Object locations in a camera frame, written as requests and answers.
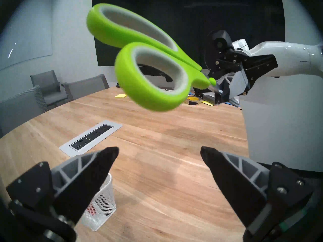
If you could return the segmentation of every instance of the black screen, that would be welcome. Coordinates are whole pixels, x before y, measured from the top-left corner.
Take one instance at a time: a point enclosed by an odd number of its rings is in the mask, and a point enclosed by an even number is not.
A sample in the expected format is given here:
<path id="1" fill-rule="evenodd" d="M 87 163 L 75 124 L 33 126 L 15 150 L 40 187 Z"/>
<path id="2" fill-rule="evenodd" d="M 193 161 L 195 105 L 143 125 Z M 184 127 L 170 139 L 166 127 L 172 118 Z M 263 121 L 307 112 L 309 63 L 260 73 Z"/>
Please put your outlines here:
<path id="1" fill-rule="evenodd" d="M 206 68 L 204 48 L 212 30 L 226 30 L 249 48 L 285 40 L 282 0 L 92 0 L 131 10 L 159 26 L 195 62 Z M 95 39 L 99 66 L 113 66 L 119 48 Z"/>

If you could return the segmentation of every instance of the scissor handle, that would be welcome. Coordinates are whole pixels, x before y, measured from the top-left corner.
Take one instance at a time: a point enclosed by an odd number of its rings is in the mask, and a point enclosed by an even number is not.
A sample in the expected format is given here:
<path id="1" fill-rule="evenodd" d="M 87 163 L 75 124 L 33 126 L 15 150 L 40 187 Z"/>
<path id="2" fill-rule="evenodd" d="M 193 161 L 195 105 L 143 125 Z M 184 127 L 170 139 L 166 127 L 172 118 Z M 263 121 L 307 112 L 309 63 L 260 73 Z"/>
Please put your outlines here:
<path id="1" fill-rule="evenodd" d="M 122 48 L 131 42 L 146 43 L 199 71 L 202 69 L 163 30 L 144 17 L 122 7 L 105 3 L 96 4 L 88 13 L 87 26 L 90 33 L 105 44 Z"/>
<path id="2" fill-rule="evenodd" d="M 165 91 L 153 85 L 137 64 L 145 64 L 168 74 L 174 90 Z M 198 70 L 151 45 L 133 42 L 117 55 L 115 73 L 122 89 L 137 104 L 154 111 L 169 111 L 187 98 L 190 88 L 205 89 L 209 80 Z"/>

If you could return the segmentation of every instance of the whiteboard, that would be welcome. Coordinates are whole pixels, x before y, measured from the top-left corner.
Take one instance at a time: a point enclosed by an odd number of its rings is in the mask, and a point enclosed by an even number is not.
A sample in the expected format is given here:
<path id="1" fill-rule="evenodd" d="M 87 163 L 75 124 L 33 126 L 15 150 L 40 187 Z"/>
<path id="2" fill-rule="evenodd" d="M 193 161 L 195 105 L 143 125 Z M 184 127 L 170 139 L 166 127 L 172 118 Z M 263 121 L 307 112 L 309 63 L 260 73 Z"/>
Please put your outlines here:
<path id="1" fill-rule="evenodd" d="M 52 0 L 24 0 L 1 33 L 0 70 L 52 54 Z"/>

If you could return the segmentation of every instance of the wooden table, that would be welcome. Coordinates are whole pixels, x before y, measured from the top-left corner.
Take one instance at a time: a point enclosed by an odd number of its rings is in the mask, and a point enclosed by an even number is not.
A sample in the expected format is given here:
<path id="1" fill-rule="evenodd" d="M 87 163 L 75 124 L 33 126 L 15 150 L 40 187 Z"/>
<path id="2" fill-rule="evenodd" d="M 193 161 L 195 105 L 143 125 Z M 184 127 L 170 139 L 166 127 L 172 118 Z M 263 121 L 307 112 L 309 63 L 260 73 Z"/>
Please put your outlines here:
<path id="1" fill-rule="evenodd" d="M 112 166 L 117 211 L 79 241 L 242 241 L 244 226 L 200 156 L 201 146 L 248 156 L 242 111 L 227 104 L 156 113 L 110 88 L 54 108 L 0 139 L 4 185 L 40 161 L 69 157 L 59 147 L 107 119 L 123 127 L 91 151 L 118 146 Z"/>

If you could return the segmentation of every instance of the tape roll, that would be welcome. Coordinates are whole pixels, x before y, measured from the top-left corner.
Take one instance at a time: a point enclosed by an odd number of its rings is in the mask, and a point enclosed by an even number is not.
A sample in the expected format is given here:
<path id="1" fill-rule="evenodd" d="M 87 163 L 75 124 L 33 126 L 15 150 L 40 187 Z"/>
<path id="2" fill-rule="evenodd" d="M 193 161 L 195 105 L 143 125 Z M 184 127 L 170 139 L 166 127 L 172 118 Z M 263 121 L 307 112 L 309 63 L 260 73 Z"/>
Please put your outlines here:
<path id="1" fill-rule="evenodd" d="M 185 103 L 188 105 L 197 105 L 201 101 L 201 98 L 196 97 L 196 96 L 188 96 L 187 99 L 185 100 Z"/>

